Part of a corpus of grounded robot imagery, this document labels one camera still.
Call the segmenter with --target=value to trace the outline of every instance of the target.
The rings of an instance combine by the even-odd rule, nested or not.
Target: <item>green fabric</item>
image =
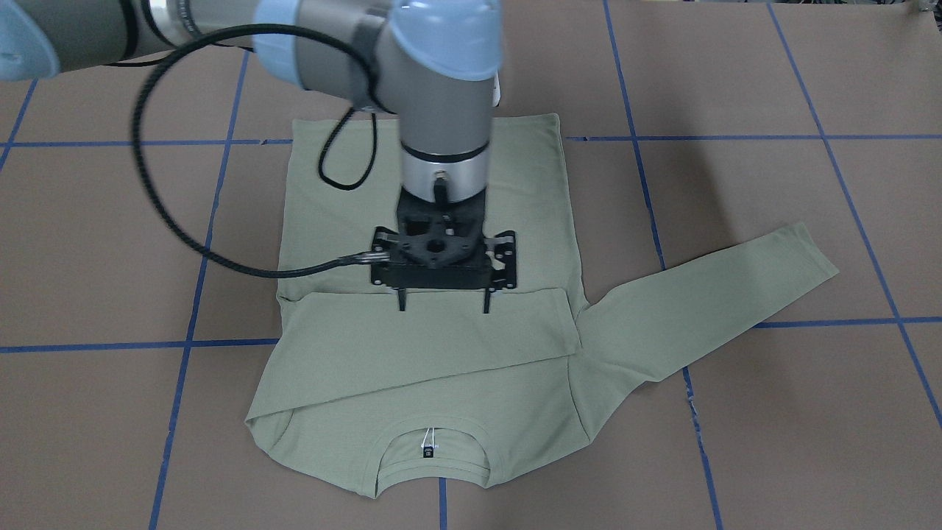
[[[295,123],[281,267],[350,254],[393,226],[395,123],[357,191],[317,179],[333,123]],[[350,124],[329,173],[361,171]],[[480,292],[371,286],[366,267],[279,283],[284,332],[246,424],[285,466],[376,497],[444,476],[490,487],[589,444],[629,392],[660,381],[836,274],[801,224],[612,290],[589,306],[555,115],[495,121],[486,232],[518,234],[519,288],[481,314]],[[421,445],[435,428],[433,458]]]

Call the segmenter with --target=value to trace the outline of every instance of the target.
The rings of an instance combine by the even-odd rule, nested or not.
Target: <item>light blue joint cap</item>
[[[500,0],[395,0],[393,35],[409,57],[441,75],[483,81],[503,61]]]
[[[0,81],[52,77],[58,55],[46,34],[13,0],[0,0]]]
[[[255,8],[256,24],[298,24],[301,0],[262,0]],[[252,46],[255,55],[269,74],[304,88],[298,70],[296,38],[292,35],[255,35]]]

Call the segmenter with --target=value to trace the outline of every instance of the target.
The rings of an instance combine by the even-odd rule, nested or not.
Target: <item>robotic arm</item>
[[[516,284],[515,235],[483,236],[499,0],[0,0],[0,79],[59,72],[182,46],[248,24],[301,26],[337,39],[287,35],[227,41],[304,90],[398,114],[402,188],[397,230],[377,227],[370,280],[408,288],[484,290]],[[491,256],[504,263],[495,269]]]

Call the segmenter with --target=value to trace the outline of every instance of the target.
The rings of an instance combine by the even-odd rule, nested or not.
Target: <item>shirt tag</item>
[[[431,442],[429,442],[429,433],[431,433]],[[425,430],[425,437],[422,439],[422,457],[435,458],[435,427],[429,427]]]

